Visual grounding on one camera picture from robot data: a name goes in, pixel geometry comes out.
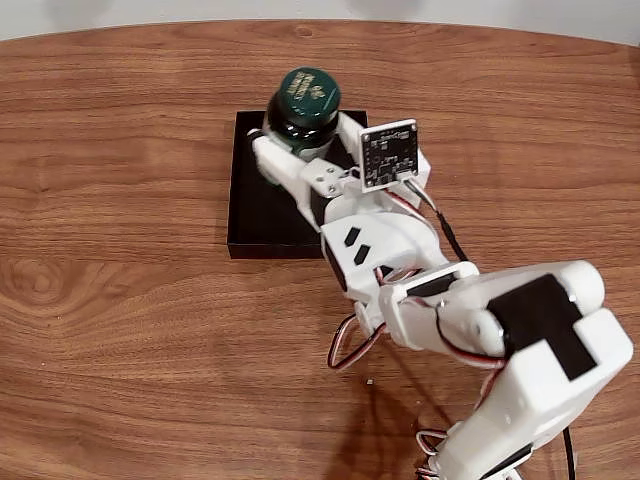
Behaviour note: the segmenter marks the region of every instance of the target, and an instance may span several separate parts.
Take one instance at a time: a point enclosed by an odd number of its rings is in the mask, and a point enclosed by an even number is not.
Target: green bottle cap
[[[340,89],[325,71],[298,67],[280,85],[278,99],[288,121],[305,128],[322,128],[335,116],[340,105]]]

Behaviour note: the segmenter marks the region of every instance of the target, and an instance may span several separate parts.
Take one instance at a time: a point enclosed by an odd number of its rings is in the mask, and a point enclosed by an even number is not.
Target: black square base
[[[367,126],[364,111],[345,111]],[[320,258],[320,236],[298,212],[282,187],[264,179],[256,166],[247,133],[262,127],[264,112],[238,112],[233,140],[227,246],[231,258]],[[353,159],[338,137],[327,160],[350,168]]]

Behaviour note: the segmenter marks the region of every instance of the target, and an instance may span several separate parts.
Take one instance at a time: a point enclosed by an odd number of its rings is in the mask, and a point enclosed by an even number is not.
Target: robotic arm
[[[259,130],[249,138],[261,171],[320,233],[370,339],[388,332],[401,346],[491,371],[467,420],[448,432],[419,432],[423,476],[520,479],[515,467],[631,359],[629,338],[602,307],[600,274],[585,261],[488,274],[448,261],[416,208],[423,200],[436,210],[423,191],[430,166],[415,121],[363,128],[340,113],[338,134],[355,160],[350,170],[320,158],[306,163]],[[428,437],[441,441],[434,447]]]

